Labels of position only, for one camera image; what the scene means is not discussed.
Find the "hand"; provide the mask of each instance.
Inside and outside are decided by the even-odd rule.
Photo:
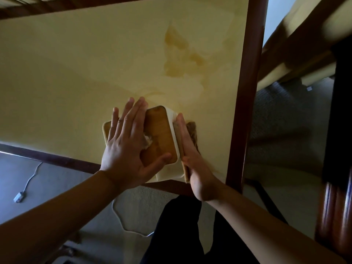
[[[219,183],[222,182],[213,175],[203,157],[194,146],[181,113],[177,115],[176,121],[180,128],[185,154],[182,158],[182,162],[191,169],[190,182],[192,191],[200,201],[213,200],[218,194],[217,189]]]
[[[143,166],[139,154],[145,143],[143,126],[148,103],[144,97],[133,103],[131,97],[120,118],[118,108],[114,108],[108,142],[101,160],[100,170],[122,191],[149,181],[171,158],[171,154],[166,153],[149,166]]]

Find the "wooden cutting board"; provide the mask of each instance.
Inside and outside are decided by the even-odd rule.
[[[106,122],[103,125],[105,141],[109,136],[110,126],[111,121]],[[152,144],[140,153],[140,159],[144,166],[153,163],[159,156],[167,152],[172,155],[168,164],[177,161],[175,143],[164,106],[153,107],[146,111],[144,134],[152,139]]]

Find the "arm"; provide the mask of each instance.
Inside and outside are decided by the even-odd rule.
[[[224,185],[194,147],[182,114],[177,116],[194,195],[229,222],[260,263],[346,263],[340,256],[270,215]]]
[[[101,169],[67,192],[0,225],[1,263],[40,263],[117,195],[147,182],[163,168],[165,154],[144,167],[143,123],[147,103],[131,98],[119,118],[114,108]]]

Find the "cloth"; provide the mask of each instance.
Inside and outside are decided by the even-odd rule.
[[[213,245],[207,254],[199,240],[202,202],[178,196],[166,204],[141,264],[150,263],[259,263],[230,224],[215,214]]]

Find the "person's right hand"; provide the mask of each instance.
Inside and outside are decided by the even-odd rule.
[[[194,146],[181,113],[177,115],[176,121],[180,128],[185,154],[182,162],[191,169],[190,182],[192,191],[200,201],[213,200],[216,198],[218,185],[222,182],[213,175],[203,157]]]

